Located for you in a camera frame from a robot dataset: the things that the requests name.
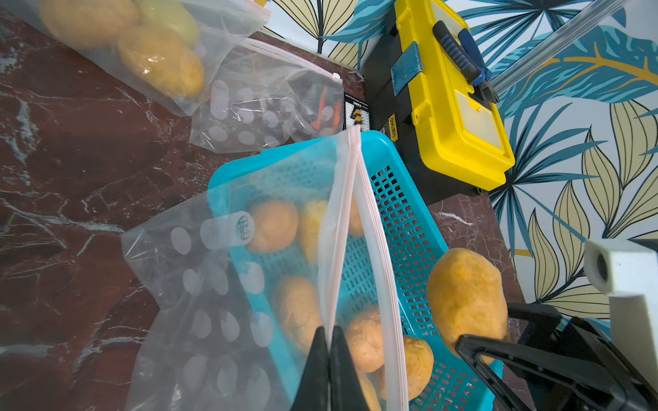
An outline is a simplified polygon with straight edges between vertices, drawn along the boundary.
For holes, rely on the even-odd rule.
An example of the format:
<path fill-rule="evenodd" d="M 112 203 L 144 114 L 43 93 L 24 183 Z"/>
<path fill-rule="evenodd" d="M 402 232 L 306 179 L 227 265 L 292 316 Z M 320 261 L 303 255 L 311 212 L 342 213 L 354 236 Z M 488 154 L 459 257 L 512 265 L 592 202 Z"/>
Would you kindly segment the greenish potato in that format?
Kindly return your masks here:
<path fill-rule="evenodd" d="M 178 1 L 139 0 L 135 5 L 146 24 L 167 27 L 189 45 L 199 41 L 200 29 L 195 17 Z"/>

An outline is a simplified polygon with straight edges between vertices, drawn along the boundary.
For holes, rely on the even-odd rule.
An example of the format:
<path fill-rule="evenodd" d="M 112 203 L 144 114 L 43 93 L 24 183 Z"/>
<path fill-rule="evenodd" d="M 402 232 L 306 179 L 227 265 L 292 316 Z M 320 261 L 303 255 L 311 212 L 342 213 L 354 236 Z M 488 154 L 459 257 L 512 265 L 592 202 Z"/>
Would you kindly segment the yellow black toolbox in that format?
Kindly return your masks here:
<path fill-rule="evenodd" d="M 394 143 L 428 204 L 500 188 L 515 164 L 498 104 L 470 96 L 433 35 L 438 21 L 454 37 L 469 29 L 442 1 L 394 2 L 363 66 L 370 127 Z"/>

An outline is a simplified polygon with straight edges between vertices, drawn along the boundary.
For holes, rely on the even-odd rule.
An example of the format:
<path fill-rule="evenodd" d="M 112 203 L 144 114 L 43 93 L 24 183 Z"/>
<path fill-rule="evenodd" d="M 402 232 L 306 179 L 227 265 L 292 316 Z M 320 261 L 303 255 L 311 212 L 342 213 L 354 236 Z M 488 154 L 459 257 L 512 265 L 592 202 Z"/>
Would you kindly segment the aluminium corner post right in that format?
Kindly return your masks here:
<path fill-rule="evenodd" d="M 532 74 L 555 55 L 570 46 L 574 41 L 587 34 L 601 21 L 607 19 L 628 3 L 627 0 L 594 1 L 565 26 L 550 34 L 539 46 L 529 51 L 516 63 L 497 76 L 492 85 L 503 94 L 527 75 Z"/>

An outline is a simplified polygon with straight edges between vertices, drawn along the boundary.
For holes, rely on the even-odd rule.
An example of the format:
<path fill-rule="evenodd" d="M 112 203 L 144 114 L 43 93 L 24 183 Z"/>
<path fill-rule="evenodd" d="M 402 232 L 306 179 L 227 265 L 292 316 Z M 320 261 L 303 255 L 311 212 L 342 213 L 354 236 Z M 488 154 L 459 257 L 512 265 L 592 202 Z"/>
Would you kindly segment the yellow potato top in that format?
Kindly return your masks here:
<path fill-rule="evenodd" d="M 162 94 L 192 99 L 205 86 L 202 60 L 167 27 L 132 27 L 117 42 L 124 66 Z"/>

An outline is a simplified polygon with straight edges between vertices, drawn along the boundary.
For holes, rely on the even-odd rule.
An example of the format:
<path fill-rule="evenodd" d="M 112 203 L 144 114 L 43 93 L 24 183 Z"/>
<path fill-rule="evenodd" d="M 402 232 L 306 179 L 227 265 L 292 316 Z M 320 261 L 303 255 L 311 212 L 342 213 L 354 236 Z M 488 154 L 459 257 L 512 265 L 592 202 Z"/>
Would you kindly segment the teal plastic basket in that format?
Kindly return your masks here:
<path fill-rule="evenodd" d="M 219 217 L 248 210 L 255 201 L 268 197 L 290 199 L 299 204 L 311 195 L 331 192 L 333 171 L 320 166 L 320 159 L 335 159 L 320 147 L 328 139 L 274 148 L 255 157 L 239 159 L 220 167 L 208 186 L 208 201 Z M 379 132 L 362 134 L 362 150 L 375 201 L 387 238 L 397 288 L 401 325 L 406 337 L 428 342 L 435 367 L 423 393 L 412 400 L 410 410 L 493 410 L 495 395 L 461 359 L 442 342 L 427 304 L 426 282 L 433 266 L 448 251 L 415 183 L 397 150 Z M 236 270 L 262 269 L 264 293 L 249 296 L 252 308 L 274 315 L 277 288 L 282 278 L 306 277 L 314 281 L 317 266 L 306 262 L 297 242 L 278 253 L 254 254 L 245 247 L 233 248 Z M 379 303 L 375 275 L 365 238 L 348 237 L 338 297 L 337 323 L 346 328 L 363 309 Z M 274 325 L 270 352 L 292 404 L 303 374 L 303 353 Z"/>

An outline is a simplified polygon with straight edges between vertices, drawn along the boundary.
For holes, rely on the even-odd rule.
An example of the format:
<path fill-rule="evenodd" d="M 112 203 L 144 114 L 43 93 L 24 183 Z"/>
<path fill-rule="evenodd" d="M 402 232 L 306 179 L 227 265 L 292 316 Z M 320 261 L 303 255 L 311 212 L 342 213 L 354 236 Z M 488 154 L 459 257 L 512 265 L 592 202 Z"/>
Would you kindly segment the potato orange middle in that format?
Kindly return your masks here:
<path fill-rule="evenodd" d="M 360 238 L 364 236 L 363 225 L 355 198 L 352 198 L 351 201 L 349 235 L 353 236 L 354 238 Z"/>

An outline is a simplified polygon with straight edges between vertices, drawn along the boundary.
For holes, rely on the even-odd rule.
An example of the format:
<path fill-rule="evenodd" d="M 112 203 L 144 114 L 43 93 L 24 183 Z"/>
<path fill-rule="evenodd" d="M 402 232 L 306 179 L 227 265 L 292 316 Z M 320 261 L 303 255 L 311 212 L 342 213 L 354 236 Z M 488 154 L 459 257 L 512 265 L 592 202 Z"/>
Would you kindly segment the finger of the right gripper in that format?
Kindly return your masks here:
<path fill-rule="evenodd" d="M 459 356 L 509 410 L 526 404 L 485 363 L 502 361 L 526 381 L 539 410 L 655 410 L 657 392 L 594 325 L 571 318 L 565 326 L 548 305 L 508 304 L 528 325 L 518 342 L 462 335 Z"/>

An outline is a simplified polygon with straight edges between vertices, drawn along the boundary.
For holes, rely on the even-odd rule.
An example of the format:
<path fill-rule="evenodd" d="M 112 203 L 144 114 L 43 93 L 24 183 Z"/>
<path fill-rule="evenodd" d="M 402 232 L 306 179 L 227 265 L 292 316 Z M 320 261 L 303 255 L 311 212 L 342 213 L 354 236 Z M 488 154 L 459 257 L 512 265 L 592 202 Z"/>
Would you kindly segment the yellow potato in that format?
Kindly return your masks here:
<path fill-rule="evenodd" d="M 40 1 L 39 17 L 55 39 L 82 50 L 109 46 L 140 23 L 132 1 Z"/>
<path fill-rule="evenodd" d="M 167 27 L 132 27 L 117 42 L 124 66 L 162 94 L 192 99 L 205 86 L 202 60 Z"/>

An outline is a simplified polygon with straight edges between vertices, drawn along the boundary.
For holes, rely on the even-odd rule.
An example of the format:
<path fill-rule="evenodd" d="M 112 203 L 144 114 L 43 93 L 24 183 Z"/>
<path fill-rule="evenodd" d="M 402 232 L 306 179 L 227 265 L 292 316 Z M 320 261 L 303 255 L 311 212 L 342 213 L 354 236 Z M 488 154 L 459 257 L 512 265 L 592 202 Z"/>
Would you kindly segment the clear zipper bag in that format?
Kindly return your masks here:
<path fill-rule="evenodd" d="M 210 93 L 230 51 L 264 27 L 256 1 L 42 0 L 2 7 L 178 116 Z"/>

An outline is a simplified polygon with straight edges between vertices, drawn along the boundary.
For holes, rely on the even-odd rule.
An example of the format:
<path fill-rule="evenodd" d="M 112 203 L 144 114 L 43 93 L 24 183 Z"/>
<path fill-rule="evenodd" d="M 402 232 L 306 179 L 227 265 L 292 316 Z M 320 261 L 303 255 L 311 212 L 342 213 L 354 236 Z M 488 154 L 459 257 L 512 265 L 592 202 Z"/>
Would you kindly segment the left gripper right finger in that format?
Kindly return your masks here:
<path fill-rule="evenodd" d="M 345 334 L 337 325 L 329 348 L 329 400 L 332 411 L 369 411 Z"/>

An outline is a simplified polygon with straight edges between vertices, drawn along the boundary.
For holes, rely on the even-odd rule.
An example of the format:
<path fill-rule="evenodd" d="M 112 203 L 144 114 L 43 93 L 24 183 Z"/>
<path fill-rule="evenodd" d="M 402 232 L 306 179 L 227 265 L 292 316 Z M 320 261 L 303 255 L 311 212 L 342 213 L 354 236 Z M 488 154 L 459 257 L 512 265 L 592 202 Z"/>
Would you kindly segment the clear dotted bag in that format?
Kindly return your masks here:
<path fill-rule="evenodd" d="M 320 315 L 336 325 L 338 297 L 352 198 L 356 199 L 375 275 L 384 320 L 385 358 L 390 364 L 392 398 L 387 410 L 406 410 L 406 381 L 397 353 L 402 331 L 392 262 L 385 233 L 377 222 L 375 195 L 365 167 L 362 134 L 346 130 L 322 138 L 320 147 L 335 159 L 320 159 L 333 171 L 330 205 L 323 221 L 323 255 L 311 281 Z M 270 352 L 274 315 L 252 308 L 249 296 L 264 293 L 262 269 L 238 269 L 233 248 L 252 242 L 255 223 L 249 209 L 264 200 L 287 200 L 298 210 L 319 197 L 296 203 L 268 197 L 248 210 L 215 216 L 207 192 L 183 202 L 122 236 L 132 271 L 154 297 L 159 314 L 135 361 L 126 407 L 129 410 L 287 410 L 289 404 Z"/>
<path fill-rule="evenodd" d="M 335 135 L 343 116 L 339 74 L 246 39 L 220 65 L 207 101 L 193 114 L 190 143 L 218 154 L 261 152 Z"/>

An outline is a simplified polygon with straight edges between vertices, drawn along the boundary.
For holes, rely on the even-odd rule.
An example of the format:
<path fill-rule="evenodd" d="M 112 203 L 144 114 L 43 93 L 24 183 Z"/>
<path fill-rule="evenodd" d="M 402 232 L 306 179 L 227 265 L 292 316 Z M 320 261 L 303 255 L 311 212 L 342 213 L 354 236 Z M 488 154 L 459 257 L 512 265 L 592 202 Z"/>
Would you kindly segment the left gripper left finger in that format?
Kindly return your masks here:
<path fill-rule="evenodd" d="M 315 331 L 291 411 L 328 411 L 330 356 L 323 326 Z"/>

